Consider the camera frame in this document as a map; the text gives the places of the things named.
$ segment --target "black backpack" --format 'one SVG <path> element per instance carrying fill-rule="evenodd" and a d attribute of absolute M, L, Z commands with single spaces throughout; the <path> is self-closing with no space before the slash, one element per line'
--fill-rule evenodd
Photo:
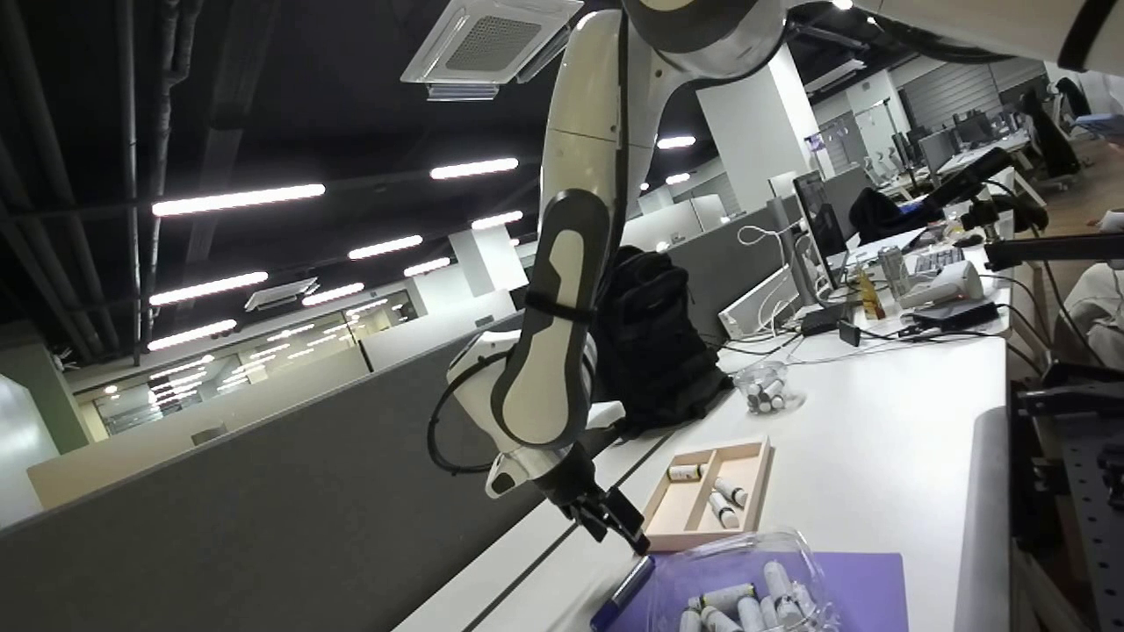
<path fill-rule="evenodd" d="M 620 400 L 626 425 L 696 420 L 730 391 L 687 321 L 687 274 L 664 254 L 616 254 L 593 337 L 595 400 Z"/>

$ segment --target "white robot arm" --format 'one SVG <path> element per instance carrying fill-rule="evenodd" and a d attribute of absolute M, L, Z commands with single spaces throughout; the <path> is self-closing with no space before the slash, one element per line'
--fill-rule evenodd
<path fill-rule="evenodd" d="M 687 82 L 735 82 L 777 54 L 808 0 L 620 0 L 585 14 L 563 57 L 540 164 L 540 236 L 518 335 L 483 335 L 449 369 L 461 409 L 492 437 L 492 500 L 536 482 L 595 542 L 645 549 L 640 513 L 601 493 L 578 450 L 588 412 L 588 317 L 626 212 L 645 176 L 667 97 Z M 983 49 L 1124 69 L 1112 0 L 859 0 L 858 7 Z"/>

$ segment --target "gray partition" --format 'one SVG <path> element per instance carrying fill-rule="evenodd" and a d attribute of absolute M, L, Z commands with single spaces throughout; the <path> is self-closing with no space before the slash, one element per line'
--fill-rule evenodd
<path fill-rule="evenodd" d="M 777 232 L 777 215 L 755 212 L 667 254 L 676 267 L 687 272 L 687 317 L 709 348 L 721 348 L 728 341 L 715 314 L 784 267 L 777 240 L 760 240 L 750 251 L 738 246 L 742 225 Z"/>
<path fill-rule="evenodd" d="M 0 531 L 0 629 L 388 629 L 536 502 L 429 464 L 456 348 Z"/>

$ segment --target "ceiling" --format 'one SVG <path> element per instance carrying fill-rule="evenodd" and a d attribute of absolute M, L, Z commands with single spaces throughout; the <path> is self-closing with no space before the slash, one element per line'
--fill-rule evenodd
<path fill-rule="evenodd" d="M 241 317 L 245 303 L 245 293 L 231 293 L 136 321 L 136 297 L 149 288 L 236 272 L 388 284 L 407 262 L 444 254 L 444 236 L 469 219 L 504 206 L 526 212 L 511 236 L 535 236 L 553 68 L 502 88 L 489 104 L 423 102 L 423 88 L 395 77 L 443 7 L 444 0 L 0 0 L 0 94 L 15 94 L 0 97 L 0 323 L 36 321 L 52 350 L 104 362 L 139 350 L 148 337 Z M 126 151 L 126 22 L 136 57 L 136 179 Z M 805 7 L 794 22 L 800 28 L 791 45 L 805 82 L 851 57 L 872 69 L 903 57 L 858 11 Z M 190 45 L 163 57 L 163 32 Z M 701 142 L 656 153 L 652 179 L 715 153 L 693 91 L 667 104 L 664 135 L 670 129 Z M 429 179 L 440 163 L 483 153 L 515 153 L 518 167 Z M 321 201 L 172 219 L 159 232 L 148 215 L 159 196 L 312 179 L 326 181 Z M 346 262 L 350 246 L 412 232 L 423 236 L 421 251 Z"/>

